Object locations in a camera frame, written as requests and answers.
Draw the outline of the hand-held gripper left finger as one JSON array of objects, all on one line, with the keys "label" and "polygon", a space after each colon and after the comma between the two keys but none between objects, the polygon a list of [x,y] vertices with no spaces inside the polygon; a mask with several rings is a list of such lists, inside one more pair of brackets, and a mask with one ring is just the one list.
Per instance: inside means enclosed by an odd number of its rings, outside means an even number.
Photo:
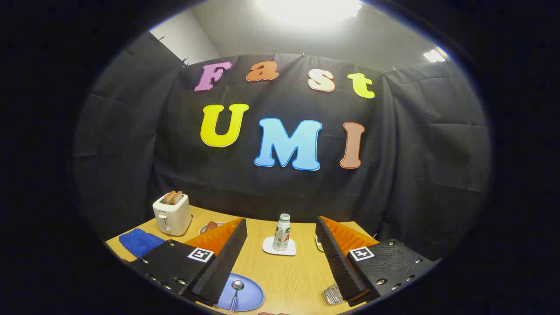
[{"label": "hand-held gripper left finger", "polygon": [[190,301],[216,305],[247,238],[238,218],[186,242],[165,241],[129,263],[138,275]]}]

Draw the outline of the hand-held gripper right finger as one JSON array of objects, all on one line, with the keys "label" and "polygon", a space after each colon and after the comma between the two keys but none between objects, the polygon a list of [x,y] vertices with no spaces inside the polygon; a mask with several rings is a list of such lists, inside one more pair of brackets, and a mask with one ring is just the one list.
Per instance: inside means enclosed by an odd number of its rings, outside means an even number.
[{"label": "hand-held gripper right finger", "polygon": [[315,233],[349,306],[401,291],[440,263],[401,241],[377,241],[327,217],[317,217]]}]

